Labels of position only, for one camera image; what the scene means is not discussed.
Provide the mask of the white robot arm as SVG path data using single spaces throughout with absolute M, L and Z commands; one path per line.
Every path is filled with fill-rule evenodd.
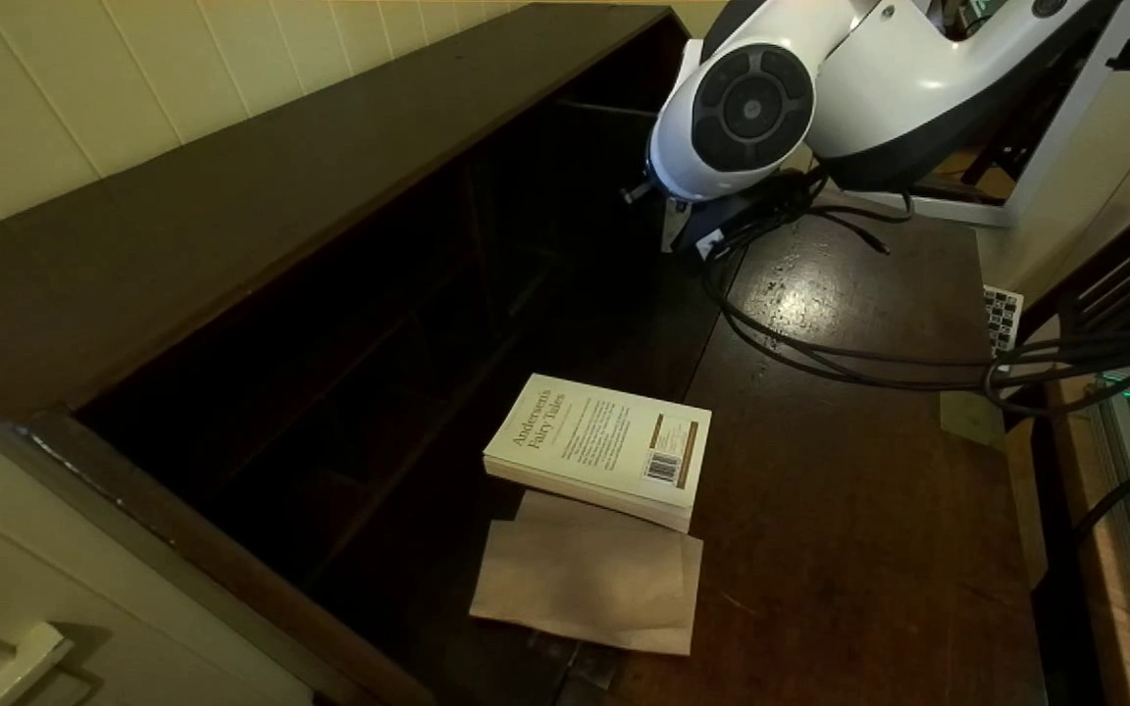
M 897 191 L 1016 101 L 1119 0 L 1000 0 L 948 40 L 923 0 L 731 0 L 646 138 L 686 203 L 767 182 L 795 151 L 850 191 Z

